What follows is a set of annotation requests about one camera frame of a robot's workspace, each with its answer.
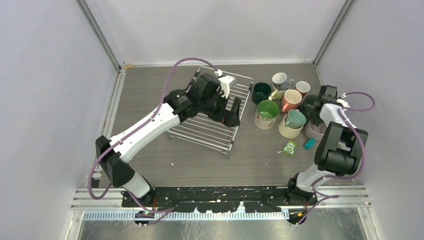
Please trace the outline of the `cream mug back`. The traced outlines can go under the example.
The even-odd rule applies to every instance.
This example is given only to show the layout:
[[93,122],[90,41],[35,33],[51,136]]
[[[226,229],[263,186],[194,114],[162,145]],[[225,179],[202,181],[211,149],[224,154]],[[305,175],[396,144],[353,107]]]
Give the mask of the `cream mug back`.
[[304,124],[298,128],[290,128],[288,126],[285,126],[287,116],[288,115],[286,114],[283,120],[279,123],[278,131],[286,139],[295,139],[300,135],[304,127]]

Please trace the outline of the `small sage green cup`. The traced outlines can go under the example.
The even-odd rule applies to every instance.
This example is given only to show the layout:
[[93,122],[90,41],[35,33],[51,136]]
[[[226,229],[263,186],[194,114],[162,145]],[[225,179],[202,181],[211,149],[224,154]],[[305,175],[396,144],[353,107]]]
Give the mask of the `small sage green cup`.
[[291,129],[298,129],[307,122],[306,117],[297,109],[291,109],[287,113],[284,125]]

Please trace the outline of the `dark teal mug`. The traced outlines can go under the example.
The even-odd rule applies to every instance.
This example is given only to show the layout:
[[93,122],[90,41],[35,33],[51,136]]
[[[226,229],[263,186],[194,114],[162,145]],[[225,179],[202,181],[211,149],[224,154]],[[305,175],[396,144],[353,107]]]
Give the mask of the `dark teal mug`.
[[252,88],[252,101],[258,105],[263,100],[267,100],[271,95],[272,88],[268,83],[258,82]]

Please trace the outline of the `cream mug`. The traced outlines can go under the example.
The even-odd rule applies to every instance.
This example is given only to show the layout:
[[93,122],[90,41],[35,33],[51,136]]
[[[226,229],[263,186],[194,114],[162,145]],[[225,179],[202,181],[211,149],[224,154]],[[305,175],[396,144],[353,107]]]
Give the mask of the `cream mug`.
[[288,115],[286,114],[283,120],[279,123],[278,131],[286,139],[295,139],[300,135],[304,127],[304,124],[298,128],[290,128],[288,126],[285,126],[287,116]]
[[272,100],[261,101],[255,110],[254,124],[261,130],[268,130],[275,124],[281,110]]

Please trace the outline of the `metal wire dish rack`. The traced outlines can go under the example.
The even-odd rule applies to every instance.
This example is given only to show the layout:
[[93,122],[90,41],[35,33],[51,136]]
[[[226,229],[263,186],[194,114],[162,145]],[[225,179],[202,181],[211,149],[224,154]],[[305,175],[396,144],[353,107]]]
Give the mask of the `metal wire dish rack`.
[[[235,98],[240,99],[239,118],[242,119],[252,93],[254,80],[251,77],[224,71],[224,75],[234,77],[236,82],[230,88],[226,110],[230,111]],[[235,143],[238,127],[227,127],[215,122],[207,115],[199,113],[183,123],[169,129],[168,136],[195,143],[228,155]]]

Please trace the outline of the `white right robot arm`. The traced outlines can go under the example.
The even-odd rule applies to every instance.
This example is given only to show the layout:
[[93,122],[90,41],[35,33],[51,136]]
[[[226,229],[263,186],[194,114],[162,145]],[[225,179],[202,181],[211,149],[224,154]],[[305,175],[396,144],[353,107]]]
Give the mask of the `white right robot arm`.
[[335,86],[322,85],[319,93],[308,95],[298,108],[308,123],[325,126],[325,132],[314,155],[314,163],[290,178],[285,192],[290,205],[308,203],[317,193],[316,187],[330,179],[351,180],[364,168],[366,130],[356,127],[347,117],[351,110],[346,97],[338,96]]

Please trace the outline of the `mauve pink mug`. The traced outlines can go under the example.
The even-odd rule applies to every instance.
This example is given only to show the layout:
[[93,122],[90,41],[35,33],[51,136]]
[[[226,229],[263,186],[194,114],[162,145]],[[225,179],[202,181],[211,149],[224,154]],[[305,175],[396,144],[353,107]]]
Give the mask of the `mauve pink mug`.
[[327,127],[323,122],[319,125],[315,125],[311,121],[308,121],[304,127],[304,133],[309,139],[320,142],[326,132],[326,129]]

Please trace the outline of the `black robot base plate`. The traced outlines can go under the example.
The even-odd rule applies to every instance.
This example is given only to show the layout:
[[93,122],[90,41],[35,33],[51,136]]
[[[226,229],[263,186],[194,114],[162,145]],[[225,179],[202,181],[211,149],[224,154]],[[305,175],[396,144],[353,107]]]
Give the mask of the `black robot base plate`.
[[245,209],[247,213],[279,212],[283,207],[305,209],[317,201],[313,193],[308,197],[295,198],[287,195],[286,186],[189,186],[154,187],[144,197],[134,201],[124,190],[122,207],[153,207],[156,211],[171,209],[175,213],[234,213]]

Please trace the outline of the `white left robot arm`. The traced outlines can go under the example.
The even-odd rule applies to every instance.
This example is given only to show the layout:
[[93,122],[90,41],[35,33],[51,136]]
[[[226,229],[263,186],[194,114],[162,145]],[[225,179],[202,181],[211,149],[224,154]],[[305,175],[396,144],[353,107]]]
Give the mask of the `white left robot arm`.
[[126,189],[136,203],[148,207],[154,199],[152,187],[129,162],[159,135],[198,114],[229,128],[238,127],[241,99],[236,97],[231,109],[226,109],[230,89],[235,84],[234,76],[202,73],[192,79],[186,89],[170,91],[150,115],[127,130],[111,138],[98,137],[95,141],[97,158],[111,185]]

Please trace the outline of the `light green mug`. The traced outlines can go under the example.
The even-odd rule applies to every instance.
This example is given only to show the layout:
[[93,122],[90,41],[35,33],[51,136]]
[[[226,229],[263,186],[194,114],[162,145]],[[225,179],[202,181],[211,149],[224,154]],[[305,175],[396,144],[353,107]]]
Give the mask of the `light green mug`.
[[284,97],[286,90],[279,90],[277,88],[275,88],[274,86],[272,86],[272,91],[270,93],[270,95],[268,96],[268,100],[271,101],[281,101]]

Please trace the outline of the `cream mug front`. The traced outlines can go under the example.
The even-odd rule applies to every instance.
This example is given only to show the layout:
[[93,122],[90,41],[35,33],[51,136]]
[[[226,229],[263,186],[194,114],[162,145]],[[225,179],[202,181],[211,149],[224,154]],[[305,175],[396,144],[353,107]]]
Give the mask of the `cream mug front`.
[[254,124],[261,130],[268,130],[275,124],[281,110],[272,100],[261,101],[255,110]]

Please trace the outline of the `small blue grey cup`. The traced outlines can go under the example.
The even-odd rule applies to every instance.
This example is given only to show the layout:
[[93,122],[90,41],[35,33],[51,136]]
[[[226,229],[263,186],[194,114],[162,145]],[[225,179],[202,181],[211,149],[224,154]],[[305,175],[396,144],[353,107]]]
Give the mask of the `small blue grey cup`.
[[286,91],[290,89],[295,81],[292,78],[288,78],[288,76],[284,72],[278,72],[274,74],[271,78],[273,86],[279,91]]

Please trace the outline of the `salmon pink mug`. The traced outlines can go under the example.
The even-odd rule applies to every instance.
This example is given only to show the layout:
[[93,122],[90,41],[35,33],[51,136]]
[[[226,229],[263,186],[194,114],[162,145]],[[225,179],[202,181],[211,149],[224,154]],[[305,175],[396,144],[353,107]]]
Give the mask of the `salmon pink mug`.
[[281,100],[281,112],[288,113],[290,110],[296,109],[300,105],[302,99],[301,93],[297,90],[287,90]]

